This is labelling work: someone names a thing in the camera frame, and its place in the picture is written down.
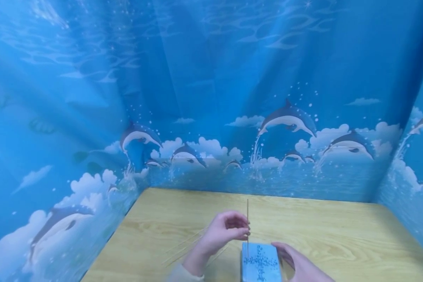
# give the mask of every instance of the blue curtain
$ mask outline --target blue curtain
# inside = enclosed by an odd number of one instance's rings
[[[0,281],[79,281],[149,185],[423,245],[422,131],[423,1],[0,0]]]

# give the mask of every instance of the table surface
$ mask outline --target table surface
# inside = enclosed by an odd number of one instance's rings
[[[247,199],[250,242],[288,243],[336,281],[423,282],[423,249],[383,206],[158,188],[141,194],[82,281],[164,281],[216,213],[246,214]],[[240,252],[240,241],[218,252],[206,281],[240,282]]]

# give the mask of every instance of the blue foam block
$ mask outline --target blue foam block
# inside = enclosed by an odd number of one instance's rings
[[[243,242],[241,248],[242,282],[282,282],[279,258],[274,246]]]

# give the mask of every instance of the right hand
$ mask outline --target right hand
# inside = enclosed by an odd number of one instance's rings
[[[279,242],[274,242],[272,245],[276,247],[279,256],[295,270],[295,275],[289,280],[290,282],[335,282],[292,246]]]

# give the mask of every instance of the thin stick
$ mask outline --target thin stick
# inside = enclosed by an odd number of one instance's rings
[[[227,245],[224,249],[222,249],[221,250],[221,252],[219,252],[208,264],[207,264],[207,266],[206,266],[206,268],[209,266],[209,265],[211,265],[211,263],[215,260],[215,259],[217,259],[217,257],[218,256],[220,256],[227,248],[229,247],[229,245]]]
[[[167,262],[168,260],[170,260],[171,258],[173,258],[175,255],[178,255],[178,253],[181,253],[182,251],[184,251],[185,249],[187,249],[188,247],[190,247],[192,244],[196,243],[199,239],[200,239],[200,237],[199,237],[199,238],[196,238],[196,240],[194,240],[193,242],[191,242],[191,244],[190,244],[190,245],[188,245],[188,246],[184,247],[183,249],[179,250],[178,252],[174,253],[173,255],[171,255],[169,258],[167,258],[167,259],[166,259],[164,262],[162,262],[161,264],[164,264],[165,262]]]
[[[246,215],[247,215],[247,218],[248,218],[248,221],[249,221],[249,199],[247,199],[247,201],[246,201]],[[247,248],[246,248],[246,250],[247,250],[247,255],[248,255],[248,258],[249,258],[249,234],[248,234],[248,239],[247,239]]]
[[[175,245],[174,247],[170,248],[169,250],[167,250],[167,251],[166,251],[166,252],[164,252],[164,253],[168,253],[168,252],[172,251],[172,250],[173,250],[173,249],[175,249],[176,247],[178,247],[178,246],[180,246],[181,244],[185,243],[186,241],[190,240],[191,238],[193,238],[194,236],[196,236],[197,234],[199,234],[200,232],[202,232],[202,231],[204,231],[204,230],[205,230],[205,228],[204,228],[204,229],[202,229],[202,230],[199,230],[196,234],[191,235],[190,237],[186,238],[184,241],[182,241],[181,243],[179,243],[179,244]]]

